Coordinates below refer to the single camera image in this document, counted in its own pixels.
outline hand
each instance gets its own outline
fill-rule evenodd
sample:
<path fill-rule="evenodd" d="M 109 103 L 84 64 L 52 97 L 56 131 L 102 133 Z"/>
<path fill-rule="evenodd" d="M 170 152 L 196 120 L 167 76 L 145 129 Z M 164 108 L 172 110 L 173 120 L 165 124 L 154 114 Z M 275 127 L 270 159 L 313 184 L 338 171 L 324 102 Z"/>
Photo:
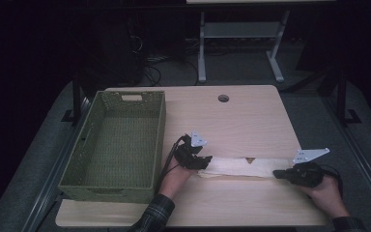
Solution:
<path fill-rule="evenodd" d="M 350 214 L 343 203 L 335 178 L 325 175 L 322 183 L 315 188 L 299 187 L 308 194 L 315 205 L 327 213 L 330 218 L 349 217 Z"/>
<path fill-rule="evenodd" d="M 169 171 L 162 180 L 158 193 L 173 200 L 188 178 L 192 176 L 192 174 L 197 173 L 197 170 L 189 170 L 179 166 L 179 163 L 175 158 L 171 159 L 171 162 L 168 165 L 167 170 L 170 169 L 171 171 Z"/>

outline white bracket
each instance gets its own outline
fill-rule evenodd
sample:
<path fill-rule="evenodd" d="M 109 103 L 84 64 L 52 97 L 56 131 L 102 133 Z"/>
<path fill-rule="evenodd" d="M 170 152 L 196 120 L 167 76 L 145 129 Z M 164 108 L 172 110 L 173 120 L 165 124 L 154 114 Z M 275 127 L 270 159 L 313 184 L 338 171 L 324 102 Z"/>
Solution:
<path fill-rule="evenodd" d="M 191 133 L 191 147 L 201 147 L 207 144 L 207 141 L 201 137 L 197 131 Z"/>
<path fill-rule="evenodd" d="M 316 150 L 297 150 L 297 155 L 294 157 L 294 160 L 292 160 L 292 162 L 293 163 L 308 162 L 318 157 L 321 157 L 329 152 L 330 150 L 328 148 Z"/>

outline person's right hand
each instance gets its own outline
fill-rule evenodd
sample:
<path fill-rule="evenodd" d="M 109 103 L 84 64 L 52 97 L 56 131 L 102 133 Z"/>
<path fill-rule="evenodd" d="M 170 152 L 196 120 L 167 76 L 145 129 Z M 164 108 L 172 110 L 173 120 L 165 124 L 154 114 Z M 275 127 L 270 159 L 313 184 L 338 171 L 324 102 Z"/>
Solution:
<path fill-rule="evenodd" d="M 327 213 L 330 218 L 349 217 L 339 193 L 338 183 L 335 178 L 325 175 L 322 183 L 315 188 L 299 187 L 308 194 L 315 205 Z"/>

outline basket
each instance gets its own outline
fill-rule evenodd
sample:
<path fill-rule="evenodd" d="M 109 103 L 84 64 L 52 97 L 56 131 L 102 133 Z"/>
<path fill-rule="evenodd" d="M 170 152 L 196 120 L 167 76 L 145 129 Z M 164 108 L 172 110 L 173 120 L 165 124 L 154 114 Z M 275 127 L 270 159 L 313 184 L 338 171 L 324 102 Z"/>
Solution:
<path fill-rule="evenodd" d="M 97 92 L 59 189 L 79 201 L 150 203 L 164 126 L 164 92 Z"/>

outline plaid sleeve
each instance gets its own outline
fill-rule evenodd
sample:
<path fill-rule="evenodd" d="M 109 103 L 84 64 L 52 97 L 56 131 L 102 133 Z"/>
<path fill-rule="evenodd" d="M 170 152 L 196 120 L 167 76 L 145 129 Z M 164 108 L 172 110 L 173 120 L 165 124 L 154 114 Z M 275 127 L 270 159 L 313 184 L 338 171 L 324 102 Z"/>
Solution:
<path fill-rule="evenodd" d="M 128 231 L 163 231 L 174 210 L 174 202 L 165 195 L 158 194 L 138 220 Z"/>
<path fill-rule="evenodd" d="M 336 232 L 367 232 L 357 217 L 337 217 L 332 220 Z"/>

